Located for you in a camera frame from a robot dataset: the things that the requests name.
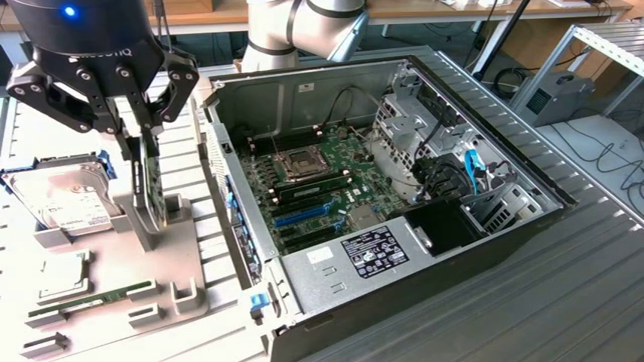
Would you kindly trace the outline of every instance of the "blue led light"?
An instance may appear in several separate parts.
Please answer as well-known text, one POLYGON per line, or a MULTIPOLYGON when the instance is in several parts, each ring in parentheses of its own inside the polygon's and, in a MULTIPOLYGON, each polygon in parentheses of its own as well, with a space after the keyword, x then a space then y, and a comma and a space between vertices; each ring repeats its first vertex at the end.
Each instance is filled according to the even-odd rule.
POLYGON ((70 6, 65 6, 64 9, 62 9, 62 12, 68 17, 76 16, 76 9, 70 6))

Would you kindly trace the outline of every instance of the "robotic arm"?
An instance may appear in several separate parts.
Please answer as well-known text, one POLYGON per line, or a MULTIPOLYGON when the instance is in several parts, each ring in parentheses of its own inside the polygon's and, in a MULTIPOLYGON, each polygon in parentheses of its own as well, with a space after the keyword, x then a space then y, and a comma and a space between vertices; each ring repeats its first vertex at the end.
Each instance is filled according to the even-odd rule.
POLYGON ((196 85, 194 59, 170 53, 153 37, 140 0, 9 0, 33 42, 33 61, 18 66, 9 95, 77 132, 113 135, 122 157, 137 153, 113 97, 125 96, 141 127, 146 154, 157 156, 154 135, 176 120, 196 85), (158 70, 170 83, 153 102, 146 89, 158 70), (54 81, 85 97, 78 100, 54 81))
POLYGON ((365 0, 248 0, 244 72, 297 65, 297 48, 349 59, 366 31, 365 0))

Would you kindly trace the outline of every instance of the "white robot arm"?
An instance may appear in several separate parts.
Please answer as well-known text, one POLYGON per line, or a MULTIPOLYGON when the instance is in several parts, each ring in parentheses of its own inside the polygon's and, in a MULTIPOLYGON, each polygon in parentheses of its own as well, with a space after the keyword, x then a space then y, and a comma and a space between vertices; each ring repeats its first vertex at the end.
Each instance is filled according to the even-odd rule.
POLYGON ((366 31, 365 0, 248 0, 242 72, 297 65, 297 49, 346 61, 366 31))

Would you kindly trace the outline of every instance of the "green circuit board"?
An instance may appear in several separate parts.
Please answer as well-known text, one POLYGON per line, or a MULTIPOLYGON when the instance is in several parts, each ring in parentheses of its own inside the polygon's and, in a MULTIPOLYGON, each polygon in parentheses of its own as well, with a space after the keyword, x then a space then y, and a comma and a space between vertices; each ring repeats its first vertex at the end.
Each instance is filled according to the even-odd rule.
POLYGON ((370 161, 369 150, 365 149, 357 136, 344 127, 329 127, 322 137, 318 144, 281 151, 278 154, 274 152, 262 156, 240 156, 241 167, 256 196, 261 215, 282 255, 356 232, 365 225, 382 222, 386 215, 405 205, 402 198, 390 186, 390 180, 370 161), (348 175, 340 180, 340 184, 344 181, 340 189, 324 193, 318 191, 318 188, 308 188, 308 190, 317 191, 320 195, 310 198, 300 196, 302 200, 297 200, 289 205, 297 207, 302 203, 317 206, 324 204, 328 206, 326 214, 276 227, 276 219, 300 215, 310 210, 302 207, 300 210, 273 216, 274 210, 284 205, 276 202, 270 189, 274 188, 274 185, 289 184, 289 171, 284 167, 284 159, 288 155, 297 156, 301 150, 322 158, 325 170, 321 174, 348 171, 348 175), (358 221, 358 215, 365 216, 362 221, 358 221))

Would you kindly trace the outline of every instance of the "blue cable clip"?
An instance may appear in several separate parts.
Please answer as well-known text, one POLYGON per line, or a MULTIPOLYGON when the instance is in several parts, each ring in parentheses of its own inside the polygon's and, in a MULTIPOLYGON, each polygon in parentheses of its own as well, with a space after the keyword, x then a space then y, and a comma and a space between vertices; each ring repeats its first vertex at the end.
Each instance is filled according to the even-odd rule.
POLYGON ((472 186, 473 186, 473 194, 478 194, 477 186, 476 186, 476 177, 473 175, 473 171, 476 169, 478 170, 485 170, 485 164, 481 161, 481 158, 478 157, 478 153, 476 152, 474 149, 468 149, 465 152, 465 171, 466 171, 466 176, 469 176, 469 180, 472 181, 472 186))

